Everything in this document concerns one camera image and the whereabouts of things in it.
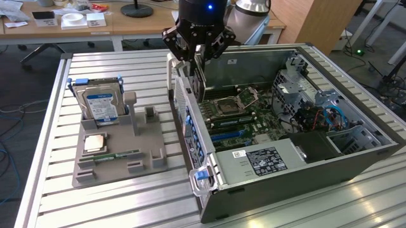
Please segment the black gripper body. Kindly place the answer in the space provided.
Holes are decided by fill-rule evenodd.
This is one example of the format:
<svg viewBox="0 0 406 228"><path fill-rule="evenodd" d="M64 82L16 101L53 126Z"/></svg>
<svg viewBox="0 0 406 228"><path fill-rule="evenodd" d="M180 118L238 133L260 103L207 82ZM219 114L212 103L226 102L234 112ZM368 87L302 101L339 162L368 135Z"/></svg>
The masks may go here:
<svg viewBox="0 0 406 228"><path fill-rule="evenodd" d="M198 44L204 44L208 31L219 34L224 30L226 0L180 0L177 19L191 22Z"/></svg>

